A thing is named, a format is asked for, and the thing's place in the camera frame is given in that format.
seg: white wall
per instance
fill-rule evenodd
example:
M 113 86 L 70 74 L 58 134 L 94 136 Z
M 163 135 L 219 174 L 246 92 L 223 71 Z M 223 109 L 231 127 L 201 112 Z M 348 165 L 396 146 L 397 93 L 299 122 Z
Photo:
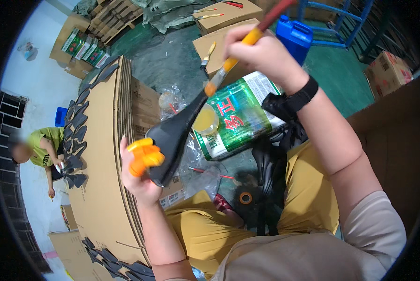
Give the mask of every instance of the white wall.
M 65 5 L 68 9 L 72 10 L 80 0 L 58 0 L 60 3 Z
M 67 16 L 43 1 L 24 26 L 19 39 L 30 38 L 38 48 L 33 61 L 26 61 L 16 50 L 11 52 L 3 75 L 1 89 L 8 94 L 29 98 L 22 121 L 22 131 L 55 126 L 57 107 L 68 107 L 75 99 L 81 82 L 49 58 L 52 46 Z M 60 212 L 60 204 L 68 204 L 63 180 L 54 183 L 54 202 L 48 197 L 48 183 L 44 169 L 30 161 L 20 165 L 21 188 L 24 205 L 35 239 L 42 253 L 54 251 L 47 234 L 67 231 Z M 47 259 L 53 274 L 49 281 L 70 280 L 59 258 Z

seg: beige shirt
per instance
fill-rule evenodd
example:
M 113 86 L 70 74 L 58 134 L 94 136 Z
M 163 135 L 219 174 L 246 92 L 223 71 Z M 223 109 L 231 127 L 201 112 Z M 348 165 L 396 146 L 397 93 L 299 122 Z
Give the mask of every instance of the beige shirt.
M 343 233 L 345 241 L 328 231 L 244 239 L 211 280 L 379 280 L 406 243 L 402 220 L 383 191 L 355 206 Z

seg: yellow pants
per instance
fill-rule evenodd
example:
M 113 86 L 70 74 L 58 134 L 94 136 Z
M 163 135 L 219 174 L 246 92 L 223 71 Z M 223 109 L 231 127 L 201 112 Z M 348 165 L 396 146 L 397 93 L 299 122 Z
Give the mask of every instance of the yellow pants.
M 279 234 L 307 233 L 338 227 L 338 205 L 330 180 L 311 143 L 288 152 L 285 208 L 277 224 Z M 235 228 L 235 222 L 217 211 L 202 190 L 166 211 L 190 264 L 211 277 L 232 246 L 255 233 Z

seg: hand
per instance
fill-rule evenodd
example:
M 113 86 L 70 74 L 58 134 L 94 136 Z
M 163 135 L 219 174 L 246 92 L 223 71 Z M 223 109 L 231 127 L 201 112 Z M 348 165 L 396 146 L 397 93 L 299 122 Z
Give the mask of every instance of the hand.
M 55 196 L 55 190 L 54 190 L 54 188 L 50 188 L 48 190 L 48 196 L 49 196 L 49 198 L 54 198 L 54 196 Z
M 137 205 L 143 207 L 151 207 L 158 203 L 161 195 L 161 187 L 157 186 L 145 175 L 142 177 L 134 177 L 129 172 L 129 165 L 134 159 L 134 155 L 127 149 L 127 137 L 123 136 L 120 143 L 120 153 L 122 159 L 122 181 L 137 199 Z
M 60 168 L 62 168 L 62 165 L 61 165 L 62 162 L 63 162 L 62 159 L 58 159 L 58 158 L 52 159 L 52 163 L 54 164 L 54 166 L 59 166 Z
M 254 25 L 244 25 L 227 33 L 225 57 L 231 56 L 247 69 L 260 71 L 282 86 L 287 95 L 302 89 L 308 82 L 308 74 L 271 31 L 266 30 L 255 45 L 241 43 L 253 28 Z

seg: blue plastic crate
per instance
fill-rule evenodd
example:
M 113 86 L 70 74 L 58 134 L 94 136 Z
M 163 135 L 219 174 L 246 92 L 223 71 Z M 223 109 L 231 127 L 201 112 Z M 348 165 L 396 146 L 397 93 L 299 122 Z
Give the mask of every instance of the blue plastic crate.
M 57 112 L 55 113 L 55 126 L 63 127 L 65 126 L 65 116 L 67 115 L 67 108 L 58 107 Z
M 292 57 L 303 65 L 313 42 L 313 30 L 301 22 L 291 21 L 287 16 L 281 16 L 275 35 Z

